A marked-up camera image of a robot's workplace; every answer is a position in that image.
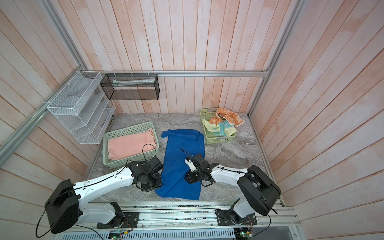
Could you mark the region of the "mint green plastic basket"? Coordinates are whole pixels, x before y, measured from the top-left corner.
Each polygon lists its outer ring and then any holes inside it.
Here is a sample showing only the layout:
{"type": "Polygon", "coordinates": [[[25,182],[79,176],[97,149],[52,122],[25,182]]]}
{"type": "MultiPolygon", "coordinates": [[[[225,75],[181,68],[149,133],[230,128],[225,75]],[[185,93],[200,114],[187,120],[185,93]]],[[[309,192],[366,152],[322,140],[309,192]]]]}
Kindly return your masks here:
{"type": "Polygon", "coordinates": [[[158,149],[159,149],[159,141],[158,141],[158,138],[156,135],[154,124],[152,122],[146,122],[143,124],[134,125],[131,127],[115,130],[115,131],[108,132],[108,133],[104,134],[104,137],[103,137],[103,164],[110,169],[120,168],[125,164],[125,162],[127,160],[132,160],[132,161],[149,160],[150,157],[156,155],[158,149]],[[148,129],[153,129],[153,131],[155,133],[155,138],[157,141],[157,148],[155,150],[148,151],[146,153],[138,154],[138,155],[135,155],[135,156],[132,156],[132,157],[129,157],[126,159],[122,159],[122,160],[117,160],[117,161],[110,160],[108,158],[108,140],[109,139],[122,137],[122,136],[126,136],[126,135],[144,133],[148,129]]]}

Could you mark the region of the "yellow-green plastic basket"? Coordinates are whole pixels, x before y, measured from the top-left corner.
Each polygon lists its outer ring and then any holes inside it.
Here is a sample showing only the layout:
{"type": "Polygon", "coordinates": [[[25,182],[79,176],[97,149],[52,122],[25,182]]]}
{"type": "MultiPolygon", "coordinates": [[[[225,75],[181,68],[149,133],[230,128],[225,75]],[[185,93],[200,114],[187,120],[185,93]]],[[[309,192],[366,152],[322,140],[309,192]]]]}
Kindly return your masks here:
{"type": "MultiPolygon", "coordinates": [[[[206,120],[209,120],[210,118],[215,116],[216,111],[217,111],[217,108],[201,109],[200,110],[201,119],[204,117],[206,120]]],[[[231,136],[221,136],[220,134],[215,135],[214,133],[208,131],[204,124],[202,124],[202,126],[203,126],[203,134],[205,137],[206,145],[231,142],[237,136],[236,133],[234,133],[231,136]]]]}

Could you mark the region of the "blue towel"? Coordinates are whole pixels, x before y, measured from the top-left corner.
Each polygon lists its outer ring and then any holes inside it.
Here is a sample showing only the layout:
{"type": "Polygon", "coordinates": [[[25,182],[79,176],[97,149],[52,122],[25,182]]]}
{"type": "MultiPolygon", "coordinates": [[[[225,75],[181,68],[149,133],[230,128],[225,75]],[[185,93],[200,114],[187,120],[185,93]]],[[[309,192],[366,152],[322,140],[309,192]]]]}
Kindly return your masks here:
{"type": "Polygon", "coordinates": [[[168,140],[161,176],[162,186],[155,193],[162,198],[197,201],[200,198],[201,183],[189,184],[185,180],[190,170],[185,159],[189,155],[205,155],[204,135],[196,130],[180,129],[164,131],[161,137],[168,140]]]}

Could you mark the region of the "pink towel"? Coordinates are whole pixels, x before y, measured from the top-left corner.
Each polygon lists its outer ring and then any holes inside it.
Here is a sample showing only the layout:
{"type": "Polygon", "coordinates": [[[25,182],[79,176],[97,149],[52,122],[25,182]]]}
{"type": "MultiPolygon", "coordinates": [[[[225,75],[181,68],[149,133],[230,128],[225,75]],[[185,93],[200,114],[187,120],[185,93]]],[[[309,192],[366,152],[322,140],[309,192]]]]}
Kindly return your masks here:
{"type": "Polygon", "coordinates": [[[153,129],[144,133],[126,135],[108,140],[108,158],[122,160],[157,148],[153,129]]]}

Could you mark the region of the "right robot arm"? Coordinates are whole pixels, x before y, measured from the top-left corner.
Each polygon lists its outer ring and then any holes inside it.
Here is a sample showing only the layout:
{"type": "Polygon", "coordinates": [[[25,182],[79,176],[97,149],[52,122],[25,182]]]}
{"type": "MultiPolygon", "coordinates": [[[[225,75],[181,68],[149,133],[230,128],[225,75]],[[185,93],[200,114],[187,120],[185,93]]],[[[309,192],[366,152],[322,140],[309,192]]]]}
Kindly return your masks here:
{"type": "Polygon", "coordinates": [[[274,204],[280,198],[280,188],[259,167],[234,169],[220,164],[209,164],[201,154],[185,159],[190,170],[185,175],[189,184],[208,181],[224,183],[240,188],[244,198],[237,199],[229,210],[216,209],[219,226],[255,224],[255,213],[268,216],[274,204]]]}

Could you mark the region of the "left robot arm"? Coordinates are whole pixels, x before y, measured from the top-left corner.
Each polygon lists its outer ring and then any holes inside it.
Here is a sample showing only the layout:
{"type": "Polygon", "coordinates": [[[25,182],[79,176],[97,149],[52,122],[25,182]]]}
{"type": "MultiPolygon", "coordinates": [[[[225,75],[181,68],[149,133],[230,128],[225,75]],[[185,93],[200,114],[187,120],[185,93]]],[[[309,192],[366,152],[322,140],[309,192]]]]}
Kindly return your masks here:
{"type": "Polygon", "coordinates": [[[119,228],[125,214],[116,202],[93,204],[92,201],[113,190],[136,186],[143,192],[161,187],[163,164],[157,157],[149,161],[131,161],[117,171],[84,182],[70,180],[58,184],[45,203],[51,233],[65,232],[76,224],[96,223],[99,229],[119,228]]]}

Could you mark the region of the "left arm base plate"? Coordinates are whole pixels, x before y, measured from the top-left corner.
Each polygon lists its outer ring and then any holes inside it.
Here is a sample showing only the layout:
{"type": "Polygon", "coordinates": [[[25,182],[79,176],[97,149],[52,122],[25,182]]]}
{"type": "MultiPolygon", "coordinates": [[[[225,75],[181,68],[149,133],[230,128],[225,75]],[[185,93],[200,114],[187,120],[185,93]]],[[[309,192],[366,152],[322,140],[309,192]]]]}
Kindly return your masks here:
{"type": "Polygon", "coordinates": [[[117,214],[107,224],[98,223],[97,229],[129,228],[134,229],[138,225],[139,212],[125,212],[117,214]]]}

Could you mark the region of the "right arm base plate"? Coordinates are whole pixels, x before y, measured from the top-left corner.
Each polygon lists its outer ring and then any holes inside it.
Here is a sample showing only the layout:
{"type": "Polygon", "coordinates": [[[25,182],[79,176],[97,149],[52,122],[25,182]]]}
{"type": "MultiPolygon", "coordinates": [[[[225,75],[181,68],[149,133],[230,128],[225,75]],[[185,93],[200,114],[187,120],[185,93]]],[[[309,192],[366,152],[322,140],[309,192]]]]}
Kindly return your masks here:
{"type": "Polygon", "coordinates": [[[233,210],[215,209],[215,215],[219,226],[248,225],[252,227],[258,224],[254,214],[241,218],[233,210]]]}

